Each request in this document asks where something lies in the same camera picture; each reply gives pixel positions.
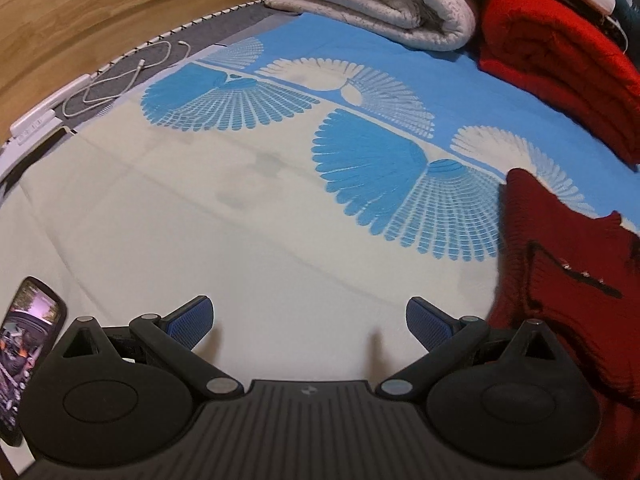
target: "red blanket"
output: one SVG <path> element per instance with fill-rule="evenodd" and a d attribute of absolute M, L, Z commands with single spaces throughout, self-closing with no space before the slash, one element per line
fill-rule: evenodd
<path fill-rule="evenodd" d="M 640 475 L 640 238 L 587 218 L 525 170 L 502 194 L 503 262 L 488 322 L 543 319 L 590 382 L 600 431 L 584 458 L 604 480 Z M 542 247 L 544 250 L 532 250 Z"/>
<path fill-rule="evenodd" d="M 640 75 L 594 25 L 555 0 L 486 0 L 480 68 L 582 123 L 640 164 Z"/>

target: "logo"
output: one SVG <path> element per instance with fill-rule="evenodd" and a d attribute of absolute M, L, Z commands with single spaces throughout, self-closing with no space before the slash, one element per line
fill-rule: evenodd
<path fill-rule="evenodd" d="M 307 397 L 310 397 L 318 393 L 318 389 L 315 386 L 312 386 L 311 384 L 307 384 L 304 388 L 300 390 L 300 392 L 305 394 Z"/>

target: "smartphone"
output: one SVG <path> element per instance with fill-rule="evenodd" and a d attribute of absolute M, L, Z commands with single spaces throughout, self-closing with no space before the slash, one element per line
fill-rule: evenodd
<path fill-rule="evenodd" d="M 47 285 L 26 277 L 0 328 L 0 437 L 20 446 L 20 399 L 66 320 L 66 305 Z"/>

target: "white cable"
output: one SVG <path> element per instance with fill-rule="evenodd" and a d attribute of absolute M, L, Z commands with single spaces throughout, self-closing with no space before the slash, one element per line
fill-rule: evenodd
<path fill-rule="evenodd" d="M 63 115 L 64 115 L 67 119 L 71 119 L 72 117 L 78 117 L 78 115 L 84 114 L 85 112 L 87 112 L 87 111 L 89 111 L 89 110 L 93 110 L 94 108 L 97 108 L 98 106 L 104 106 L 104 105 L 107 103 L 107 101 L 111 101 L 111 100 L 117 99 L 118 97 L 121 97 L 121 95 L 123 95 L 125 92 L 129 91 L 129 89 L 133 86 L 133 83 L 134 83 L 134 82 L 135 82 L 135 80 L 138 78 L 138 74 L 140 74 L 140 71 L 143 69 L 144 65 L 145 65 L 145 60 L 144 60 L 144 59 L 141 59 L 141 60 L 138 62 L 138 66 L 137 66 L 137 67 L 134 69 L 134 71 L 133 71 L 133 72 L 134 72 L 134 75 L 133 75 L 133 77 L 131 78 L 131 81 L 129 81 L 129 84 L 127 85 L 127 87 L 126 87 L 122 92 L 120 92 L 120 94 L 118 94 L 118 95 L 114 95 L 114 96 L 109 96 L 108 98 L 100 99 L 100 100 L 99 100 L 100 102 L 98 102 L 98 103 L 96 103 L 96 104 L 94 104 L 94 105 L 91 105 L 91 106 L 89 106 L 89 107 L 87 107 L 87 108 L 83 108 L 83 109 L 82 109 L 82 110 L 80 110 L 79 112 L 75 112 L 75 113 L 73 113 L 73 114 L 69 114 L 69 113 L 67 113 L 67 112 L 66 112 L 66 104 L 67 104 L 67 103 L 69 102 L 69 100 L 73 97 L 73 96 L 70 96 L 69 98 L 67 98 L 67 99 L 62 103 L 62 113 L 63 113 Z"/>
<path fill-rule="evenodd" d="M 146 48 L 148 48 L 150 46 L 155 46 L 155 45 L 158 45 L 158 44 L 161 44 L 161 43 L 165 43 L 167 45 L 167 50 L 166 50 L 166 54 L 164 55 L 164 57 L 160 61 L 158 61 L 156 63 L 153 63 L 151 65 L 145 65 L 144 68 L 153 68 L 155 66 L 161 65 L 167 59 L 169 59 L 169 56 L 171 55 L 171 43 L 169 43 L 168 41 L 158 41 L 157 43 L 153 43 L 153 44 L 150 44 L 150 45 L 145 45 L 144 47 L 140 48 L 138 50 L 138 52 L 141 52 L 142 50 L 144 50 L 144 49 L 146 49 Z M 102 74 L 100 74 L 100 75 L 105 75 L 109 70 L 111 70 L 116 65 L 117 65 L 117 63 L 111 65 L 107 70 L 102 72 Z M 134 79 L 132 80 L 132 83 L 133 83 L 133 82 L 135 82 L 135 78 L 137 78 L 138 74 L 140 73 L 140 70 L 138 70 L 138 67 L 134 68 L 133 70 L 128 70 L 127 72 L 123 72 L 122 74 L 118 74 L 116 76 L 108 77 L 108 78 L 105 78 L 105 79 L 100 79 L 100 81 L 96 81 L 95 83 L 91 83 L 85 89 L 84 95 L 82 96 L 82 102 L 84 104 L 88 105 L 88 104 L 92 104 L 92 103 L 97 103 L 98 101 L 107 102 L 107 101 L 109 101 L 111 99 L 117 99 L 122 94 L 124 94 L 124 92 L 126 92 L 130 88 L 130 86 L 127 88 L 127 90 L 123 90 L 122 92 L 120 92 L 119 94 L 114 95 L 114 96 L 98 97 L 97 99 L 90 99 L 90 100 L 87 100 L 87 97 L 89 95 L 89 92 L 90 92 L 91 88 L 93 88 L 94 86 L 98 86 L 101 83 L 106 83 L 107 81 L 115 81 L 116 79 L 120 79 L 121 77 L 124 77 L 124 76 L 132 74 L 132 73 L 134 73 Z"/>
<path fill-rule="evenodd" d="M 140 51 L 142 51 L 142 50 L 144 50 L 144 49 L 146 49 L 146 48 L 148 48 L 150 46 L 158 45 L 160 43 L 165 43 L 167 45 L 166 54 L 164 55 L 164 57 L 160 61 L 158 61 L 156 63 L 153 63 L 153 64 L 150 64 L 150 65 L 147 65 L 147 64 L 145 64 L 145 60 L 141 59 L 138 62 L 138 65 L 132 70 L 127 70 L 126 72 L 123 72 L 122 74 L 119 74 L 117 76 L 108 77 L 108 78 L 105 78 L 105 79 L 100 79 L 100 81 L 95 81 L 95 82 L 91 83 L 89 86 L 87 86 L 86 88 L 80 89 L 78 92 L 75 92 L 74 94 L 70 95 L 62 103 L 62 113 L 63 113 L 63 115 L 68 119 L 73 118 L 73 117 L 78 117 L 79 115 L 84 114 L 85 112 L 87 112 L 89 110 L 93 110 L 94 108 L 104 106 L 109 101 L 113 101 L 115 99 L 118 99 L 119 97 L 122 97 L 122 95 L 125 94 L 126 92 L 128 92 L 132 88 L 132 86 L 135 84 L 135 82 L 138 79 L 138 76 L 140 75 L 140 72 L 142 72 L 142 70 L 144 70 L 145 68 L 153 68 L 155 66 L 161 65 L 167 59 L 169 59 L 169 56 L 171 55 L 172 46 L 171 46 L 171 43 L 169 41 L 167 41 L 167 40 L 158 41 L 157 43 L 151 43 L 151 44 L 145 45 L 145 46 L 139 48 L 137 50 L 137 52 L 140 52 Z M 186 52 L 185 56 L 180 60 L 180 61 L 182 61 L 182 60 L 185 60 L 187 57 L 189 57 L 189 55 L 191 54 L 191 45 L 189 43 L 187 43 L 186 41 L 179 41 L 178 44 L 181 44 L 181 45 L 184 45 L 184 46 L 187 47 L 187 52 Z M 98 74 L 96 76 L 96 78 L 100 77 L 101 75 L 105 75 L 109 70 L 111 70 L 114 66 L 116 66 L 121 60 L 125 59 L 125 57 L 120 58 L 116 63 L 114 63 L 111 66 L 109 66 L 104 72 L 102 72 L 101 74 Z M 118 94 L 110 95 L 110 96 L 104 96 L 104 97 L 98 97 L 98 98 L 95 98 L 95 99 L 87 99 L 91 88 L 93 88 L 94 86 L 97 86 L 97 85 L 99 85 L 101 83 L 106 83 L 107 81 L 115 81 L 116 79 L 120 79 L 121 77 L 124 77 L 124 76 L 129 75 L 129 74 L 133 74 L 131 76 L 131 79 L 130 79 L 129 83 L 127 84 L 126 88 L 124 90 L 122 90 L 121 92 L 119 92 Z M 75 112 L 73 114 L 67 113 L 66 105 L 68 104 L 68 102 L 73 97 L 75 97 L 76 95 L 78 95 L 81 92 L 84 92 L 83 95 L 82 95 L 82 103 L 86 104 L 86 105 L 91 105 L 91 106 L 85 107 L 82 110 L 80 110 L 78 112 Z"/>
<path fill-rule="evenodd" d="M 620 50 L 622 50 L 622 54 L 626 54 L 626 51 L 629 49 L 629 38 L 626 35 L 626 32 L 624 31 L 624 29 L 620 26 L 620 22 L 618 20 L 614 20 L 612 17 L 610 16 L 604 16 L 604 19 L 611 23 L 616 30 L 622 35 L 622 39 L 625 41 L 625 47 L 622 48 L 622 46 L 619 45 Z"/>

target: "wooden surface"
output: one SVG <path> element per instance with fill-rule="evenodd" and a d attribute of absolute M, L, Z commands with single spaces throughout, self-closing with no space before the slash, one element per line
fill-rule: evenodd
<path fill-rule="evenodd" d="M 189 20 L 251 0 L 0 0 L 0 142 L 83 73 Z"/>

